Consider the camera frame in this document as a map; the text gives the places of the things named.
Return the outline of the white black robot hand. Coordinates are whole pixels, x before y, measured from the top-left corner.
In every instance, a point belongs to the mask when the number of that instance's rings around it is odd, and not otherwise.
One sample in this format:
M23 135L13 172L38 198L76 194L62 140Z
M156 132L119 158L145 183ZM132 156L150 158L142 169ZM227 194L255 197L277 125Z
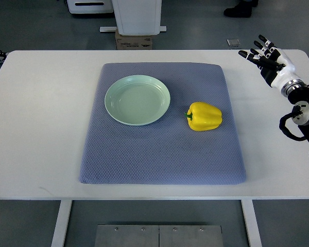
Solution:
M250 51L240 50L238 54L255 64L265 82L276 88L287 97L293 90L306 87L303 80L296 74L296 68L286 53L275 46L263 35L259 41L254 41L258 48Z

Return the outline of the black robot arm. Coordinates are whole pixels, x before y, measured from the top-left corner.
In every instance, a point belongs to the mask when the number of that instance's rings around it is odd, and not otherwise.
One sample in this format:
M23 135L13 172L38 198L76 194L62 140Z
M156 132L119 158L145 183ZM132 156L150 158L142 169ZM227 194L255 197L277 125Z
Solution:
M290 113L280 119L280 130L290 139L309 142L309 85L304 84L300 79L294 79L282 87L282 93L294 107ZM303 134L302 137L295 136L286 127L288 119L292 119L298 126Z

